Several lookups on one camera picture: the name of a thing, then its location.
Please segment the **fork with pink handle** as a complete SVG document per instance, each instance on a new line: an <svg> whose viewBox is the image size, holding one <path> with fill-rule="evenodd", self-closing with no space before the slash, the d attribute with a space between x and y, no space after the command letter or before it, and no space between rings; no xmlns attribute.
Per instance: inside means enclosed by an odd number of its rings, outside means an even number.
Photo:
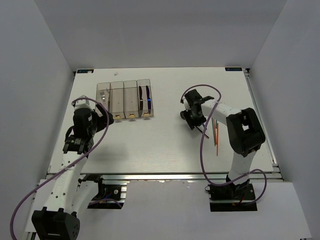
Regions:
<svg viewBox="0 0 320 240"><path fill-rule="evenodd" d="M104 108L108 110L108 101L106 100L106 94L104 90L100 91L100 98L101 98L101 103L103 104Z"/></svg>

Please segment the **iridescent blue knife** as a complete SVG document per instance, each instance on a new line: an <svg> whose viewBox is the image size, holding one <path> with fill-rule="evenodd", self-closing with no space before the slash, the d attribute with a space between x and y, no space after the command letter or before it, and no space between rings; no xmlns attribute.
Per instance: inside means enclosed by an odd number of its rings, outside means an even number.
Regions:
<svg viewBox="0 0 320 240"><path fill-rule="evenodd" d="M145 86L146 88L146 96L147 96L147 107L148 107L148 114L151 114L151 108L152 108L152 101L150 97L150 89L149 86Z"/></svg>

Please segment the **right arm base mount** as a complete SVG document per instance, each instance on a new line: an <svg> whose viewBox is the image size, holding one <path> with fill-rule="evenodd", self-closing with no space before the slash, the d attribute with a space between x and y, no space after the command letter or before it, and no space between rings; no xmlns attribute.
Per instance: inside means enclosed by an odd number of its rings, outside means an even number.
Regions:
<svg viewBox="0 0 320 240"><path fill-rule="evenodd" d="M209 195L209 206L211 212L257 212L257 203L253 185L249 183L246 187L234 191L231 185L205 187Z"/></svg>

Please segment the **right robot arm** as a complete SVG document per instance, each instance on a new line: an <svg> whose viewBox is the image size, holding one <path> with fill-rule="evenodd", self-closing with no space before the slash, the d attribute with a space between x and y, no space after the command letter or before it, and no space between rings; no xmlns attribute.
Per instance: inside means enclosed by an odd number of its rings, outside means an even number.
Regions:
<svg viewBox="0 0 320 240"><path fill-rule="evenodd" d="M218 99L215 99L212 96L201 96L196 89L188 89L180 98L180 103L185 107L181 115L190 129L204 124L199 150L204 178L211 186L218 188L226 186L226 195L236 200L243 195L244 187L249 184L253 158L266 141L266 136L253 108L234 108L221 103L221 98L221 94ZM232 164L225 183L212 182L205 171L203 145L211 120L226 126L228 141L233 150Z"/></svg>

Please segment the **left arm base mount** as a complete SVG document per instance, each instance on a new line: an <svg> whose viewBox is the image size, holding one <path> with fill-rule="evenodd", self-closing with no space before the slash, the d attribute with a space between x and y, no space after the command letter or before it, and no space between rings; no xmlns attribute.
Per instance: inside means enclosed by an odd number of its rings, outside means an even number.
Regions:
<svg viewBox="0 0 320 240"><path fill-rule="evenodd" d="M79 184L83 182L94 182L97 184L98 193L91 200L88 209L120 210L125 201L125 185L119 181L112 182L98 174L85 174L78 180Z"/></svg>

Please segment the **black spoon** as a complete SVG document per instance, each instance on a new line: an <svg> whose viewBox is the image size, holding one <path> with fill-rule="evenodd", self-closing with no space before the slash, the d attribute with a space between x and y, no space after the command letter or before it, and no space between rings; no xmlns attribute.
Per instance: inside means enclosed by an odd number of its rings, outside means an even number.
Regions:
<svg viewBox="0 0 320 240"><path fill-rule="evenodd" d="M191 130L196 128L201 134L204 132L202 129L200 129L201 123L205 123L206 118L200 114L200 115L193 115L191 111L181 111L180 117L187 122L188 126Z"/></svg>

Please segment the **black knife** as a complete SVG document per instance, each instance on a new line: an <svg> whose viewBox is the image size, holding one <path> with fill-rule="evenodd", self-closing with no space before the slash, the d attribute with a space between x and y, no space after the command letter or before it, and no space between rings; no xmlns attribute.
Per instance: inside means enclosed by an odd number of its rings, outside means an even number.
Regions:
<svg viewBox="0 0 320 240"><path fill-rule="evenodd" d="M139 117L141 117L143 114L143 107L144 107L143 90L141 86L138 87L138 91L139 91Z"/></svg>

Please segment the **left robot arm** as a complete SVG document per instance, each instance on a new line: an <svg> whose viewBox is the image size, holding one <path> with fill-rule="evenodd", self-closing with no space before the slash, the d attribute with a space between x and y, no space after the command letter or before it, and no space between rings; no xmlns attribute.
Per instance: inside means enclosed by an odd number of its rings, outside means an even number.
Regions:
<svg viewBox="0 0 320 240"><path fill-rule="evenodd" d="M35 210L31 221L41 240L75 240L80 232L79 215L92 198L105 196L106 187L99 182L78 186L90 152L97 147L96 133L106 132L114 122L112 115L99 102L95 109L81 97L72 103L73 125L67 130L62 148L61 170L50 179L53 188L41 210Z"/></svg>

